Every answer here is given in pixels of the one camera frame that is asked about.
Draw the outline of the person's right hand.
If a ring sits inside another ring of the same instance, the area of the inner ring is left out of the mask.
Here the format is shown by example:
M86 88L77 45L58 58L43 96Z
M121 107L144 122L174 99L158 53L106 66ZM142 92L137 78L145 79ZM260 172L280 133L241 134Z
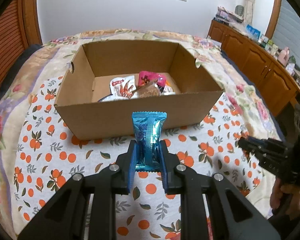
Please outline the person's right hand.
M284 184L276 177L270 196L270 207L274 213L283 211L290 220L300 215L300 187L293 184Z

